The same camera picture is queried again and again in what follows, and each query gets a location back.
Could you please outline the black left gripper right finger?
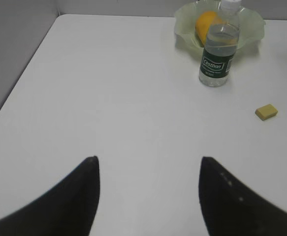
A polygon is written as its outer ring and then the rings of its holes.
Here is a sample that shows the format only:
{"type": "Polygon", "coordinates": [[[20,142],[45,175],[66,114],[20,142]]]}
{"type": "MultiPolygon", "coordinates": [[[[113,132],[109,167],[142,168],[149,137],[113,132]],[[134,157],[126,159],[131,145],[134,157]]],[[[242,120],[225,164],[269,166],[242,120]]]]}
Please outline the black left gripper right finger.
{"type": "Polygon", "coordinates": [[[211,236],[287,236],[287,212],[247,187],[213,157],[201,160],[198,197],[211,236]]]}

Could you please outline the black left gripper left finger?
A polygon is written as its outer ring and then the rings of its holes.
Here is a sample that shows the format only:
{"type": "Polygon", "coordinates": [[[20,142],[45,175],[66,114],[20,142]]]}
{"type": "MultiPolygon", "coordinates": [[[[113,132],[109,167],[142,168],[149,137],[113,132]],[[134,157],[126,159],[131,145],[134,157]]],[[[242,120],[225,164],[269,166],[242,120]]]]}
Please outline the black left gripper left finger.
{"type": "Polygon", "coordinates": [[[39,198],[0,219],[0,236],[87,236],[99,197],[99,160],[92,156],[39,198]]]}

